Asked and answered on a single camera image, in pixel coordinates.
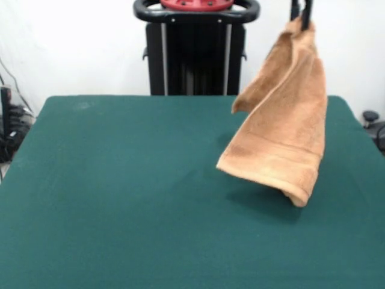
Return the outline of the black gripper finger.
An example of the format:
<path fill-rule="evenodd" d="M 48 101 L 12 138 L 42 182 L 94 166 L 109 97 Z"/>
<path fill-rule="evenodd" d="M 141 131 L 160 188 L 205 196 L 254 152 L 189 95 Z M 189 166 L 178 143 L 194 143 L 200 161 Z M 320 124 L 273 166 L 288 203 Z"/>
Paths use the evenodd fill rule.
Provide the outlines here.
<path fill-rule="evenodd" d="M 299 0 L 291 0 L 290 21 L 296 19 L 300 15 L 301 7 Z"/>
<path fill-rule="evenodd" d="M 313 1 L 305 0 L 304 3 L 305 3 L 305 6 L 301 14 L 301 29 L 308 30 L 310 26 L 310 18 L 312 13 Z"/>

